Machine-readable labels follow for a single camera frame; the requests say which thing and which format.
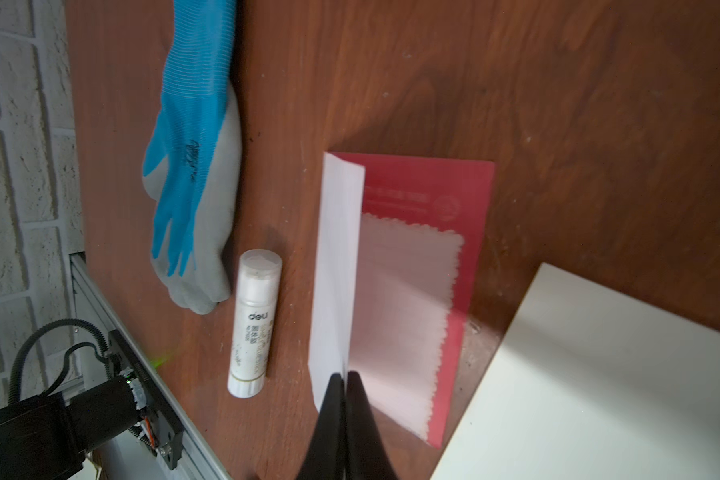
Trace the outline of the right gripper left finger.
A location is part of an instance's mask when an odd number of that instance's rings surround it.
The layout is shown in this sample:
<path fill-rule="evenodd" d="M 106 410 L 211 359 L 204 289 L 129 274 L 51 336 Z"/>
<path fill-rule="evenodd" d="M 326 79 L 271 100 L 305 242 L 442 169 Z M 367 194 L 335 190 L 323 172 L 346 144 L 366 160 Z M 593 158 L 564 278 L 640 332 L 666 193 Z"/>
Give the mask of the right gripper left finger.
<path fill-rule="evenodd" d="M 339 373 L 330 377 L 298 480 L 343 480 L 346 469 L 345 386 Z"/>

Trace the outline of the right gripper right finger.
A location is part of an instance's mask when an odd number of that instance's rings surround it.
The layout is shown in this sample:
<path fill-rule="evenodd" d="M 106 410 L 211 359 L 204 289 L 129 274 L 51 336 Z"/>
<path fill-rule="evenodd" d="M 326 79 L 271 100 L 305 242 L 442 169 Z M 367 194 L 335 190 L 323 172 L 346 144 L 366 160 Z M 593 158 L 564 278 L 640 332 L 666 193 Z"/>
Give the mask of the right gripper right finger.
<path fill-rule="evenodd" d="M 346 395 L 347 479 L 397 480 L 383 446 L 361 376 L 350 371 Z"/>

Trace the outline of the pink white letter card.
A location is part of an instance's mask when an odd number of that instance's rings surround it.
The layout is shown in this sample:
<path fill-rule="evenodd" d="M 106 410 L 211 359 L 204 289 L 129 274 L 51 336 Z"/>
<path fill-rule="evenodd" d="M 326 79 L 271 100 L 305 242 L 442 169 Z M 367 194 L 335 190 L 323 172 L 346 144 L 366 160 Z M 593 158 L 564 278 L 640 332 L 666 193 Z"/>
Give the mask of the pink white letter card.
<path fill-rule="evenodd" d="M 326 153 L 308 369 L 359 373 L 370 404 L 443 443 L 495 166 Z"/>

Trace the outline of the cream envelope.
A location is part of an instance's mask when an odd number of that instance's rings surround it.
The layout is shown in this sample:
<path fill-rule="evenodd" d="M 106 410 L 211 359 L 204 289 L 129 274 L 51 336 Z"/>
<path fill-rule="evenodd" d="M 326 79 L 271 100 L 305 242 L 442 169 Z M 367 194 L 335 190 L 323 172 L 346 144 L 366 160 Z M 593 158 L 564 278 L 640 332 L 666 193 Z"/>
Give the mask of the cream envelope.
<path fill-rule="evenodd" d="M 539 267 L 437 479 L 720 479 L 720 332 Z"/>

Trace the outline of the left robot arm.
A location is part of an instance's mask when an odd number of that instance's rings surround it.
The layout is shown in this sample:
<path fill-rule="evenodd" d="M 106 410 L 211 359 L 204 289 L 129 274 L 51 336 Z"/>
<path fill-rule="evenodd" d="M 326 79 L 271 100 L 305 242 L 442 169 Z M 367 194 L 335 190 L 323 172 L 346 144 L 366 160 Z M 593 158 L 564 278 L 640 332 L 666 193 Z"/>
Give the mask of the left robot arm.
<path fill-rule="evenodd" d="M 67 401 L 34 396 L 0 409 L 0 479 L 68 479 L 86 455 L 142 419 L 141 382 L 122 376 Z"/>

